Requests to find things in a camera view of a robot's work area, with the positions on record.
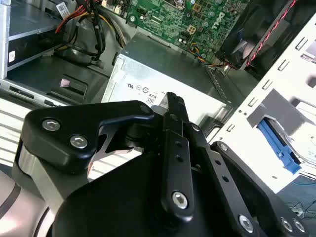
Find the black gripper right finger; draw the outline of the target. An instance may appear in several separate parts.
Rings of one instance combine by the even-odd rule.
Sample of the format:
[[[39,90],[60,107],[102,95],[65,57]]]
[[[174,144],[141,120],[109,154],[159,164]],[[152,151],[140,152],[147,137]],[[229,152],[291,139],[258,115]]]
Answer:
[[[310,231],[225,143],[209,145],[176,97],[182,237],[308,237]]]

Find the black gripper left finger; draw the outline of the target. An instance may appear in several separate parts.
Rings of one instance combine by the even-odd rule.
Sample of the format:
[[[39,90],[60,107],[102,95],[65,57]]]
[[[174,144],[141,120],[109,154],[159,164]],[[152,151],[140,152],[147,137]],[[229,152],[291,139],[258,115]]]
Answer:
[[[161,102],[160,115],[140,101],[35,110],[21,134],[21,168],[56,211],[79,178],[90,183],[161,146],[166,130],[177,131],[176,94]]]

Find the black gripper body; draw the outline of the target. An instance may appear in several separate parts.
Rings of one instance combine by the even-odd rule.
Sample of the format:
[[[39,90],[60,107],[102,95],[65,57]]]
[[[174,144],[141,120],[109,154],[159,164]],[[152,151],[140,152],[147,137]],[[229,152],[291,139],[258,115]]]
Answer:
[[[54,237],[247,237],[249,211],[202,132],[166,130],[152,148],[87,183],[58,205]]]

